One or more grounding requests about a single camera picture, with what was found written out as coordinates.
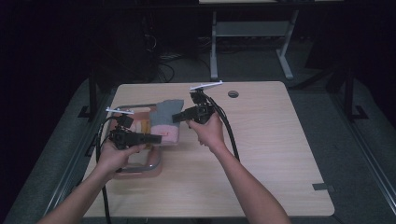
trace handheld controller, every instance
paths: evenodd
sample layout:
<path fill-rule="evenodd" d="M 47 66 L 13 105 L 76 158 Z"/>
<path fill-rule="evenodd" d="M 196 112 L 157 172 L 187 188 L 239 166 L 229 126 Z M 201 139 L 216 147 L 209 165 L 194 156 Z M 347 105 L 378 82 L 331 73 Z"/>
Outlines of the handheld controller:
<path fill-rule="evenodd" d="M 116 119 L 116 129 L 110 131 L 109 139 L 114 142 L 117 149 L 126 149 L 128 147 L 142 145 L 146 143 L 160 144 L 163 137 L 150 133 L 134 133 L 128 128 L 131 127 L 134 119 L 122 114 Z"/>
<path fill-rule="evenodd" d="M 203 93 L 203 90 L 190 92 L 191 99 L 196 106 L 187 108 L 184 111 L 173 115 L 173 122 L 176 123 L 186 119 L 193 119 L 197 123 L 205 124 L 210 119 L 210 116 L 215 112 L 215 108 L 207 101 Z"/>

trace controller cable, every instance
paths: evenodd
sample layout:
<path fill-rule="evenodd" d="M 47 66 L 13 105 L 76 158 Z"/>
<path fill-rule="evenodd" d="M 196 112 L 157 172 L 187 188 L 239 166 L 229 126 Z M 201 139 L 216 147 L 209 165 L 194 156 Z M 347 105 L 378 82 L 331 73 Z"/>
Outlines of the controller cable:
<path fill-rule="evenodd" d="M 99 162 L 99 158 L 100 158 L 100 154 L 101 154 L 101 148 L 103 143 L 107 140 L 108 136 L 105 137 L 105 140 L 103 142 L 101 142 L 101 138 L 102 138 L 102 132 L 103 132 L 103 127 L 105 126 L 105 124 L 111 120 L 111 119 L 117 119 L 118 117 L 108 117 L 107 119 L 105 119 L 105 121 L 103 121 L 99 127 L 99 131 L 98 134 L 96 136 L 96 143 L 95 143 L 95 147 L 96 147 L 96 163 Z M 102 187 L 102 194 L 103 194 L 103 201 L 105 204 L 105 214 L 106 214 L 106 223 L 107 224 L 111 224 L 111 218 L 110 218 L 110 212 L 108 209 L 108 198 L 107 198 L 107 190 L 106 190 L 106 185 L 104 185 Z"/>
<path fill-rule="evenodd" d="M 199 92 L 199 93 L 202 94 L 206 98 L 206 100 L 209 101 L 209 103 L 212 104 L 214 106 L 215 110 L 218 112 L 221 120 L 223 121 L 223 123 L 227 129 L 228 135 L 230 136 L 231 144 L 233 146 L 233 155 L 236 157 L 237 160 L 240 161 L 238 149 L 236 148 L 235 139 L 233 137 L 233 130 L 231 129 L 231 125 L 227 119 L 225 111 L 218 104 L 216 104 L 216 102 L 211 97 L 207 96 L 203 92 Z"/>

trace hand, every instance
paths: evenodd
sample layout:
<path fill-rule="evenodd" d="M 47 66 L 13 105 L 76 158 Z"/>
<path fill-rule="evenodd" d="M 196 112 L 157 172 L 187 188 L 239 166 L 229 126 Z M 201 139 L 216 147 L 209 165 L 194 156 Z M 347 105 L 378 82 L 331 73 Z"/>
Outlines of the hand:
<path fill-rule="evenodd" d="M 107 179 L 110 180 L 114 177 L 118 169 L 128 164 L 129 156 L 139 152 L 144 147 L 145 145 L 140 145 L 118 150 L 112 141 L 107 140 L 103 145 L 95 170 L 98 170 L 103 175 L 107 175 Z"/>
<path fill-rule="evenodd" d="M 212 152 L 219 147 L 225 147 L 222 121 L 217 112 L 210 116 L 206 124 L 199 124 L 193 120 L 186 120 L 187 124 L 198 134 L 201 145 L 210 148 Z"/>

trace pink sponge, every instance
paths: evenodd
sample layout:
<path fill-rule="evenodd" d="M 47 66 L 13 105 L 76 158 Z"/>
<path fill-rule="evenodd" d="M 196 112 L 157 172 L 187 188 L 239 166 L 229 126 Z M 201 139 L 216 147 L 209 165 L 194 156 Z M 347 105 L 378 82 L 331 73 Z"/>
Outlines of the pink sponge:
<path fill-rule="evenodd" d="M 173 125 L 159 124 L 151 127 L 152 134 L 158 134 L 163 137 L 162 145 L 173 145 L 178 142 L 178 127 Z"/>

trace metal stand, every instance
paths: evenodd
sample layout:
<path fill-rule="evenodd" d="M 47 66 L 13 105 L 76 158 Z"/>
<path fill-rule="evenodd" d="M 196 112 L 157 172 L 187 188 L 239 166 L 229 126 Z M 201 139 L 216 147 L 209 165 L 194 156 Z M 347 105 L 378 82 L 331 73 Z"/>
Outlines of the metal stand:
<path fill-rule="evenodd" d="M 285 36 L 281 49 L 276 50 L 276 55 L 287 79 L 293 79 L 286 51 L 288 49 L 294 24 L 297 21 L 299 10 L 294 10 L 289 21 L 217 21 L 216 11 L 213 12 L 212 21 L 212 50 L 210 52 L 210 80 L 219 79 L 216 56 L 217 36 Z"/>

